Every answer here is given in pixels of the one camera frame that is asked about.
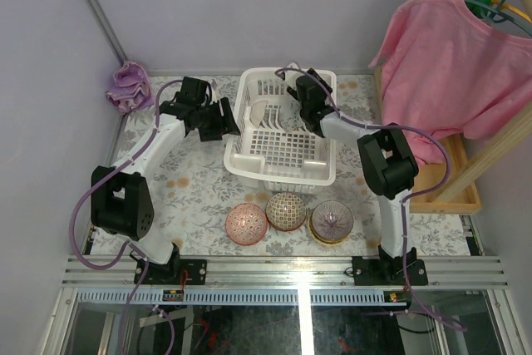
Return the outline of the white plastic dish rack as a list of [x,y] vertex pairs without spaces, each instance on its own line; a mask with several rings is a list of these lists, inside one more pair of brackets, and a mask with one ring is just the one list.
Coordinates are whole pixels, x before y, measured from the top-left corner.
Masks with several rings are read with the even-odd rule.
[[[252,188],[314,194],[336,179],[336,143],[307,131],[286,82],[274,71],[251,68],[240,77],[233,115],[241,135],[228,139],[224,167]],[[268,106],[254,127],[250,107],[260,100]]]

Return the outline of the brown checker pattern bowl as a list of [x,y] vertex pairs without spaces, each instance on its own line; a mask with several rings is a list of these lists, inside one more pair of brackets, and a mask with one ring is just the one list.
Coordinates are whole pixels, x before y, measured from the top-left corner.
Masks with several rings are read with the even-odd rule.
[[269,199],[265,214],[276,230],[290,232],[299,229],[305,222],[307,206],[298,195],[282,192]]

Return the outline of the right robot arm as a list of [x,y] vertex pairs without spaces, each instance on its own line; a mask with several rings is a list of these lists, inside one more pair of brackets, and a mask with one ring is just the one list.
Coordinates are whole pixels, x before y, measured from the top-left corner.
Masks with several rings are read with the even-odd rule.
[[396,125],[364,125],[342,114],[332,98],[332,87],[312,68],[288,66],[275,75],[286,82],[288,94],[298,102],[298,119],[307,131],[357,148],[364,180],[379,201],[379,274],[389,284],[401,282],[408,275],[408,263],[416,258],[409,238],[408,196],[419,172],[405,135]]

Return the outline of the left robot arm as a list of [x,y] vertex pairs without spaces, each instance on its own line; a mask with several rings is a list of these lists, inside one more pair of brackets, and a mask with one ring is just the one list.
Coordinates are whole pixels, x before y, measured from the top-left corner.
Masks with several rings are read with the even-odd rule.
[[98,166],[91,176],[91,222],[118,235],[141,259],[154,264],[153,274],[164,284],[182,273],[179,248],[155,225],[149,183],[166,156],[192,131],[202,142],[239,136],[229,99],[214,99],[207,81],[186,76],[162,86],[180,85],[168,101],[155,99],[155,121],[141,139],[111,167]]

